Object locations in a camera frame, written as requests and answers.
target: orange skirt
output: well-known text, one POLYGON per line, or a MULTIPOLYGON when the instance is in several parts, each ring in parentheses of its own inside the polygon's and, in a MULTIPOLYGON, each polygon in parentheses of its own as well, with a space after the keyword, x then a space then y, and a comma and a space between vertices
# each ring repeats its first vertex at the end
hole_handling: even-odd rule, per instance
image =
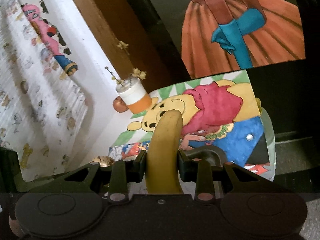
MULTIPOLYGON (((303 30, 298 7, 284 0, 259 0, 266 24, 245 35, 244 41, 254 67, 305 59, 303 30)), ((246 10, 242 0, 226 0, 235 19, 246 10)), ((239 70, 233 55, 211 43, 218 28, 207 5, 190 2, 182 27, 182 60, 191 78, 239 70)))

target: banana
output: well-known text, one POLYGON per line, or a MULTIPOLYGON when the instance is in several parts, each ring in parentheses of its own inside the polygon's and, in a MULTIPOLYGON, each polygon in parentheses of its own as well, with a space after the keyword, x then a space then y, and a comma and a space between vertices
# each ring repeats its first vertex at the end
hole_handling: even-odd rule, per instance
POLYGON ((167 111, 158 122, 147 152, 149 194, 183 194, 177 171, 177 153, 183 126, 179 110, 167 111))

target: white button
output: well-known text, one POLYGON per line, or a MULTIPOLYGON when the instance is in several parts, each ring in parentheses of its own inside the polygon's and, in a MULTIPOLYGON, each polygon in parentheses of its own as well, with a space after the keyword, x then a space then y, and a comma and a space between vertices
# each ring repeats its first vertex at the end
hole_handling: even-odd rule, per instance
POLYGON ((253 135, 252 135, 252 134, 248 134, 247 137, 246 137, 246 139, 247 139, 248 141, 252 141, 252 140, 253 140, 253 135))

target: circular pad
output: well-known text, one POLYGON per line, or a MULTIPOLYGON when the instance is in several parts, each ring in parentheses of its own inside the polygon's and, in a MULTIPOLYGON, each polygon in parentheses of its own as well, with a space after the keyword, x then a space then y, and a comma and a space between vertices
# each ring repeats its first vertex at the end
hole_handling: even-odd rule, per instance
POLYGON ((24 232, 39 237, 62 237, 86 229, 102 213, 95 193, 27 193, 15 214, 24 232))
POLYGON ((255 236, 285 236, 301 230, 308 210, 294 193, 228 193, 221 201, 226 220, 255 236))

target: flower pot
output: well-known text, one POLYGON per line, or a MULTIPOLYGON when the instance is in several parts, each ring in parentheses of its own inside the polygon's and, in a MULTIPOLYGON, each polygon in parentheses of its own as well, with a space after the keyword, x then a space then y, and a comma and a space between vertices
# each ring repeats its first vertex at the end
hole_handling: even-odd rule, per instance
POLYGON ((152 104, 151 97, 139 78, 128 78, 121 85, 117 85, 116 91, 133 114, 146 110, 152 104))

